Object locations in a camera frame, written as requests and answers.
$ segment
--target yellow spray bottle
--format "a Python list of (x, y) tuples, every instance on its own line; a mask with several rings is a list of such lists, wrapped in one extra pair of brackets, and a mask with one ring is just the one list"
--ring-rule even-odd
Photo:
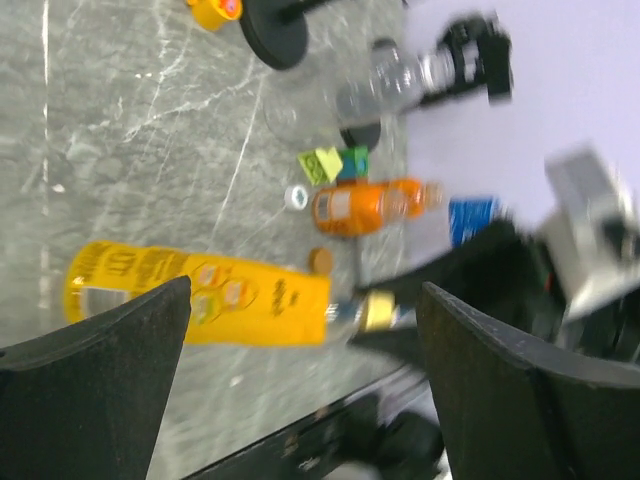
[(185, 343), (318, 345), (326, 340), (330, 280), (259, 262), (108, 241), (86, 245), (66, 277), (64, 309), (75, 323), (180, 275), (191, 278)]

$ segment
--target small brown lid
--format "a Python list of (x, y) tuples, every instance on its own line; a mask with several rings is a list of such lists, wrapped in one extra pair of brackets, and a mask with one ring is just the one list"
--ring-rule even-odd
[(314, 248), (309, 253), (309, 269), (318, 275), (329, 275), (333, 270), (333, 255), (322, 247)]

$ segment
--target marble countertop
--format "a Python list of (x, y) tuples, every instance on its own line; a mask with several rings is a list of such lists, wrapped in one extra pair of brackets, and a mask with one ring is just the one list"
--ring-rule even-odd
[[(400, 36), (401, 2), (340, 0), (308, 22), (311, 55), (365, 54)], [(300, 268), (325, 246), (334, 288), (353, 286), (353, 245), (283, 210), (304, 174), (262, 115), (279, 74), (239, 25), (206, 32), (179, 0), (8, 0), (0, 32), (0, 346), (65, 324), (62, 277), (94, 239)], [(403, 174), (405, 150), (403, 126), (385, 123), (372, 177)], [(374, 278), (403, 262), (402, 226), (364, 240)], [(391, 368), (344, 346), (185, 347), (149, 478), (180, 478)]]

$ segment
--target blue label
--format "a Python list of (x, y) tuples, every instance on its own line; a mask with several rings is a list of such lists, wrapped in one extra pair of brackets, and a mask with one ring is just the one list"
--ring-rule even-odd
[(491, 223), (500, 213), (494, 197), (452, 199), (449, 202), (451, 244), (457, 247)]

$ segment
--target white bottle cap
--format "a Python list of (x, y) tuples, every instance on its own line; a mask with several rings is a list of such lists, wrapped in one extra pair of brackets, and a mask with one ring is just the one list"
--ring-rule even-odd
[(284, 204), (288, 210), (299, 212), (309, 203), (309, 193), (302, 185), (292, 185), (284, 192)]

